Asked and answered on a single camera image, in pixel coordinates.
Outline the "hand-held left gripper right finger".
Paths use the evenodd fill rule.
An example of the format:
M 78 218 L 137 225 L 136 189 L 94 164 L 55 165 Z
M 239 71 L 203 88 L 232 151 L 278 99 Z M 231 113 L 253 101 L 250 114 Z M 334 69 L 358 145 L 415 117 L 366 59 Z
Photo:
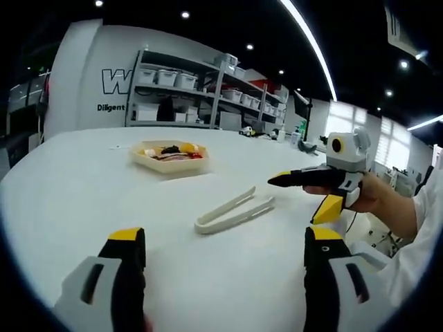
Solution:
M 305 331 L 379 331 L 391 315 L 382 283 L 364 255 L 353 255 L 339 233 L 305 230 Z

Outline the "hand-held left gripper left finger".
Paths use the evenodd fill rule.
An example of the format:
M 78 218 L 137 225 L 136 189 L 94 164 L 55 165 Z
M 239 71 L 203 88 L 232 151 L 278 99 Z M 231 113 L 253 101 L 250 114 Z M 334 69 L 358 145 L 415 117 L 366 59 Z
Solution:
M 145 331 L 145 267 L 144 229 L 110 234 L 64 279 L 54 315 L 70 331 Z

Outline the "person's right hand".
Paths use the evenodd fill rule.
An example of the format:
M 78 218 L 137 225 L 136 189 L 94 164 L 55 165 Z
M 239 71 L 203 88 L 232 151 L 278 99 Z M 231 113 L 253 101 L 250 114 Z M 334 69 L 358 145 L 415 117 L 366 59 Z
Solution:
M 362 213 L 375 212 L 384 194 L 389 194 L 391 191 L 392 188 L 384 183 L 376 174 L 366 172 L 361 181 L 358 199 L 347 209 Z

